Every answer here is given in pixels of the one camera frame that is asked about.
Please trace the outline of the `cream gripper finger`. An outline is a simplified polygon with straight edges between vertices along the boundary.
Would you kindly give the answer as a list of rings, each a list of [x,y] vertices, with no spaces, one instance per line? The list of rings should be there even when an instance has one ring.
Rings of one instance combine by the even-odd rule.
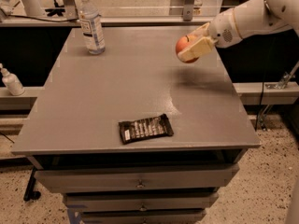
[[[195,38],[183,51],[177,56],[184,63],[193,63],[201,56],[208,54],[214,48],[215,41],[210,37]]]
[[[188,37],[190,37],[191,39],[195,39],[195,38],[209,36],[209,31],[208,31],[209,25],[210,25],[210,23],[207,22],[207,23],[199,26],[198,28],[193,30],[191,33],[189,33]]]

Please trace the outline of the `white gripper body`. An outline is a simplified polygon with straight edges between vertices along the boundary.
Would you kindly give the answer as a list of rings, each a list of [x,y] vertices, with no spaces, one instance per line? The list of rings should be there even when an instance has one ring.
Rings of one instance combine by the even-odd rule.
[[[218,14],[209,24],[208,34],[217,48],[229,48],[242,41],[236,16],[237,8],[229,8]]]

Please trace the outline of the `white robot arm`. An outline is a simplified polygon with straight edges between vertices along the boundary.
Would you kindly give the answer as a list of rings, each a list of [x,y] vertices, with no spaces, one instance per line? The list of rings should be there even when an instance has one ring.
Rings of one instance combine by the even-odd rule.
[[[229,48],[254,35],[299,31],[299,0],[249,0],[218,14],[211,22],[183,36],[177,57],[195,62],[214,48]]]

